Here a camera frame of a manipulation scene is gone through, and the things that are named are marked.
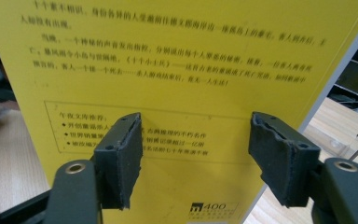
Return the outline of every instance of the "yellow book cover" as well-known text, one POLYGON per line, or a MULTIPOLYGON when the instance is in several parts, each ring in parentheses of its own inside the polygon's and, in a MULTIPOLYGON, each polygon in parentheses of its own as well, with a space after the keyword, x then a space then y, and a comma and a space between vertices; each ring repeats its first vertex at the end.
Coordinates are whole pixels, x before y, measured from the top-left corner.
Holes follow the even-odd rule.
POLYGON ((356 36, 358 0, 0 0, 0 56, 50 183, 142 113, 131 209, 106 223, 241 223, 263 185, 252 111, 299 128, 356 36))

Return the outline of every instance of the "wooden table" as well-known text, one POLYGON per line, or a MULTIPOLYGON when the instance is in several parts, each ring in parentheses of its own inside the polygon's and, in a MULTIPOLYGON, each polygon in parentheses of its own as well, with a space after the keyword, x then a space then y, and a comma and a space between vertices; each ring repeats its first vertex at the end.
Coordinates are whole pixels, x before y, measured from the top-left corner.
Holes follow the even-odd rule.
MULTIPOLYGON (((358 114, 326 99, 304 134, 317 145, 343 157, 358 147, 358 114)), ((332 156, 323 153, 321 160, 332 156)), ((0 120, 0 212, 49 188, 21 113, 0 120)), ((281 207, 269 189, 244 223, 312 223, 307 208, 281 207)))

